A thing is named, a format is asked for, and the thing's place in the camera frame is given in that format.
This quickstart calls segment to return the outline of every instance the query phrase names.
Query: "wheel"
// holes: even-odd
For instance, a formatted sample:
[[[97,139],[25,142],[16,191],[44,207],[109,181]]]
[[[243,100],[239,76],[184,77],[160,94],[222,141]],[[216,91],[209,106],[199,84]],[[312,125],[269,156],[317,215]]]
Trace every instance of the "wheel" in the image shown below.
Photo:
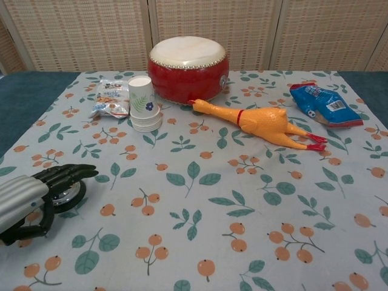
[[[53,199],[55,213],[62,213],[72,209],[81,202],[86,193],[86,185],[80,181],[67,191],[58,194]]]

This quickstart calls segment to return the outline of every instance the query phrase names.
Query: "plastic wrapper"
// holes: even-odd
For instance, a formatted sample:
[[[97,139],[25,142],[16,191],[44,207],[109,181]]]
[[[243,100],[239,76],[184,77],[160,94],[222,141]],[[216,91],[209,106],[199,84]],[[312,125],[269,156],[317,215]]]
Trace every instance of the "plastic wrapper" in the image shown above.
[[[95,105],[89,118],[114,116],[125,118],[129,115],[129,90],[124,81],[102,79],[97,86]]]
[[[294,84],[290,88],[298,107],[316,122],[328,127],[363,125],[363,120],[335,91],[322,89],[314,83]]]

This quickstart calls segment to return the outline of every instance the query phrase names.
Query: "floral tablecloth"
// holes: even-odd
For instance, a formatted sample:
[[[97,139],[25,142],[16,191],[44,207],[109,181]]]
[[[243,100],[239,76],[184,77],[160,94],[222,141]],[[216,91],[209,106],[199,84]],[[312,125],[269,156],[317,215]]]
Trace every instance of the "floral tablecloth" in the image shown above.
[[[230,72],[212,101],[284,107],[290,122],[328,137],[317,153],[161,99],[154,132],[88,119],[101,78],[144,73],[80,74],[0,159],[0,183],[67,163],[99,171],[46,238],[0,247],[0,289],[388,289],[388,132],[343,78]],[[311,80],[339,92],[364,126],[327,130],[302,114],[289,87]],[[40,219],[34,212],[25,223]]]

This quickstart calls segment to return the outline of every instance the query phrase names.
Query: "yellow rubber chicken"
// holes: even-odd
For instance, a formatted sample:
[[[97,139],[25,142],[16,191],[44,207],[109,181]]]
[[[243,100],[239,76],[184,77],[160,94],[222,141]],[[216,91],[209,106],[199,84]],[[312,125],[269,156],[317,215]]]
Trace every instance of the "yellow rubber chicken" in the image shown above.
[[[222,119],[228,120],[238,125],[241,130],[250,133],[273,144],[284,147],[292,147],[300,150],[316,150],[322,151],[327,142],[326,138],[313,135],[305,132],[299,127],[289,123],[287,112],[285,109],[274,107],[259,108],[259,109],[231,109],[226,107],[215,106],[202,99],[190,100],[189,104],[193,106],[194,111],[205,114],[211,114]],[[293,135],[306,136],[317,144],[299,144],[290,139],[286,133]]]

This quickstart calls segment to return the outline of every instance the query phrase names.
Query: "drum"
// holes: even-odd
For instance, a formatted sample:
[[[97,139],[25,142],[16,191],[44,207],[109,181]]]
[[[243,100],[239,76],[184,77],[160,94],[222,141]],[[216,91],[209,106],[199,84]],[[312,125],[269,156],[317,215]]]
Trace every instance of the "drum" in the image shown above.
[[[229,61],[217,42],[179,36],[159,42],[150,52],[148,74],[160,97],[187,104],[214,98],[226,86]]]

